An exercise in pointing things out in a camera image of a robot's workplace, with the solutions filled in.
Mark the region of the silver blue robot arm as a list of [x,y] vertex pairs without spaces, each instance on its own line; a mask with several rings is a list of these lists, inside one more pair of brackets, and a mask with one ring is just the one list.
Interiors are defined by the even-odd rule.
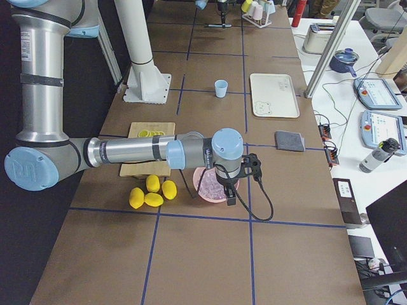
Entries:
[[223,128],[133,139],[71,138],[63,131],[64,38],[99,34],[97,1],[12,1],[20,27],[23,128],[5,157],[7,176],[18,187],[41,191],[71,175],[110,163],[166,162],[171,169],[212,168],[227,203],[239,195],[238,179],[261,181],[261,163],[244,154],[241,134]]
[[[197,0],[197,1],[195,1],[195,6],[199,10],[204,10],[206,8],[208,2],[209,2],[208,0]],[[217,0],[216,5],[217,5],[217,10],[219,12],[221,22],[219,24],[207,24],[206,27],[223,28],[223,29],[231,27],[230,24],[226,23],[226,15],[228,13],[228,1],[227,0]]]

